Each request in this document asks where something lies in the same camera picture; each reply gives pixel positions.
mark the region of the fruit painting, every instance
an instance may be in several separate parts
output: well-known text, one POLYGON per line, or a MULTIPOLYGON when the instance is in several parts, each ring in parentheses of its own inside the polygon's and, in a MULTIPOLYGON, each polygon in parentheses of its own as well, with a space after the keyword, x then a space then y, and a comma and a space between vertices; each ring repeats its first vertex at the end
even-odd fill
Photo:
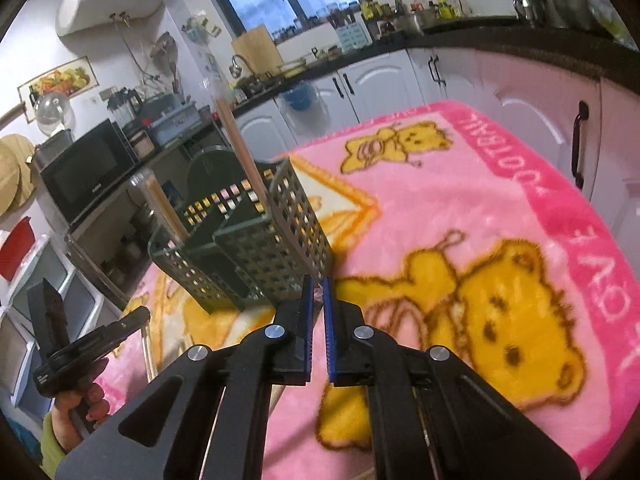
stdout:
POLYGON ((89 59, 85 56, 40 74, 18 87, 18 94, 26 105, 25 115, 30 123, 35 120, 34 107, 41 95, 58 91, 71 98, 97 86, 98 80, 89 59))

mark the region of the cutting board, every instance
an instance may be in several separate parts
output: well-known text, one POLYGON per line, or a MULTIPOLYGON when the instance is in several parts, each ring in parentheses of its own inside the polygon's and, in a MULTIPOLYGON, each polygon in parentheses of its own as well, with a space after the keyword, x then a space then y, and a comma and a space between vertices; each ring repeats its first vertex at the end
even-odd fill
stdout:
POLYGON ((280 66, 283 64, 282 56, 264 24, 235 38, 231 46, 236 54, 246 58, 255 73, 271 72, 276 75, 280 72, 280 66))
POLYGON ((31 169, 27 165, 27 158, 33 156, 34 146, 29 139, 18 134, 10 134, 0 138, 0 144, 8 147, 13 152, 20 170, 18 191, 9 207, 9 211, 15 211, 27 202, 31 193, 33 193, 34 185, 31 181, 31 169))
POLYGON ((4 144, 0 144, 0 215, 14 201, 20 186, 20 165, 14 152, 4 144))

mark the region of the cabinet handle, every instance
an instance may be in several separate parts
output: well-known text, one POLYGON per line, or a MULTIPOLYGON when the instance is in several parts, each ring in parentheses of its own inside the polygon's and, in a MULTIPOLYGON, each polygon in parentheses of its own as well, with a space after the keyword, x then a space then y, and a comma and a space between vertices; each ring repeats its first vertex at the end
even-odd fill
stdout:
POLYGON ((349 78, 347 77, 347 75, 342 74, 342 77, 344 78, 344 82, 347 83, 347 88, 349 89, 349 93, 351 95, 356 95, 355 92, 353 91, 353 88, 351 88, 351 83, 349 83, 349 78))
POLYGON ((574 140, 571 146, 571 173, 575 179, 575 185, 578 189, 582 190, 584 186, 584 177, 582 173, 578 171, 578 164, 580 162, 580 127, 582 122, 589 119, 589 105, 585 101, 580 101, 578 104, 578 114, 574 121, 574 140))
POLYGON ((429 72, 431 72, 431 79, 433 79, 433 82, 440 84, 440 82, 436 79, 436 76, 433 75, 433 67, 431 66, 431 63, 433 63, 433 56, 429 58, 429 62, 427 63, 427 65, 429 66, 429 72))
POLYGON ((439 61, 440 61, 440 58, 438 57, 438 54, 436 54, 436 57, 433 58, 433 67, 434 67, 434 69, 436 69, 436 76, 438 77, 438 83, 446 86, 447 82, 444 81, 444 79, 440 78, 440 72, 438 72, 437 62, 439 62, 439 61))
POLYGON ((338 85, 338 80, 334 77, 334 85, 335 85, 335 89, 338 91, 338 94, 340 95, 340 97, 342 99, 344 99, 344 94, 342 93, 342 90, 340 90, 340 85, 338 85))

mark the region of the green plastic basket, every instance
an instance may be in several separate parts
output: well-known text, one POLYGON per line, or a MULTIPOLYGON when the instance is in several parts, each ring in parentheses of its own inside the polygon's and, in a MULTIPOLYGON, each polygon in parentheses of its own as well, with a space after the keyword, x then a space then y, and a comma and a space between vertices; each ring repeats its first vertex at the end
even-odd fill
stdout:
POLYGON ((153 261, 204 309, 227 298, 238 308, 298 298, 302 278, 321 280, 334 256, 288 158, 256 162, 268 190, 265 209, 236 154, 203 150, 188 170, 189 197, 178 209, 190 238, 174 246, 158 229, 153 261))

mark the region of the kitchen cabinet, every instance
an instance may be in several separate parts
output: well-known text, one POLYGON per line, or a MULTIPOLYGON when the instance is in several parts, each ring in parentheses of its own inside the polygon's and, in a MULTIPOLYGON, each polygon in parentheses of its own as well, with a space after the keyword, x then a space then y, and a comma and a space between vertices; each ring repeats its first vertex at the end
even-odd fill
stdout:
POLYGON ((584 177, 582 193, 589 199, 600 149, 599 83, 560 68, 505 54, 477 52, 476 56, 481 78, 476 107, 572 182, 575 181, 572 142, 576 130, 580 153, 578 170, 584 177), (576 121, 581 101, 588 107, 589 118, 576 121))
POLYGON ((104 296, 64 257, 55 241, 48 235, 40 237, 12 277, 0 308, 0 408, 34 434, 42 432, 42 419, 52 402, 38 393, 33 381, 41 361, 28 290, 43 279, 63 298, 70 341, 93 330, 104 308, 104 296))
POLYGON ((257 160, 270 160, 298 145, 273 100, 240 115, 236 123, 249 151, 257 160))
POLYGON ((433 72, 444 99, 485 112, 478 56, 471 48, 434 48, 433 72))
POLYGON ((291 133, 298 144, 306 144, 327 134, 339 132, 358 124, 348 90, 336 72, 315 79, 321 102, 304 112, 296 112, 284 104, 282 96, 276 99, 291 133))
POLYGON ((591 205, 640 279, 640 97, 603 80, 602 141, 591 205))
POLYGON ((354 63, 338 74, 361 123, 423 104, 405 50, 354 63))
POLYGON ((422 94, 422 102, 430 105, 446 99, 442 85, 438 82, 433 70, 433 49, 412 48, 408 52, 422 94))
POLYGON ((471 48, 414 48, 409 52, 425 104, 452 100, 485 112, 476 51, 471 48))

